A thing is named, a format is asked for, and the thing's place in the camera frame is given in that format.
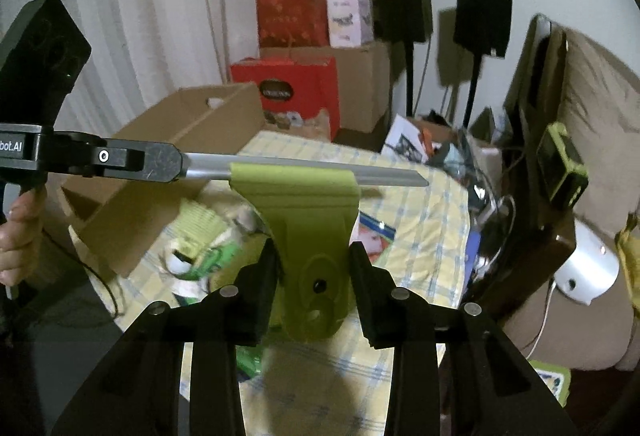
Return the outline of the person's left hand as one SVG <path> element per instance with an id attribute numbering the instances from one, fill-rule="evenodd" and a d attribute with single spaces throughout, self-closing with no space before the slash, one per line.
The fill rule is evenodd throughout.
<path id="1" fill-rule="evenodd" d="M 44 187 L 33 188 L 11 205 L 1 225 L 1 283 L 17 286 L 35 271 L 39 260 L 42 212 L 47 200 Z"/>

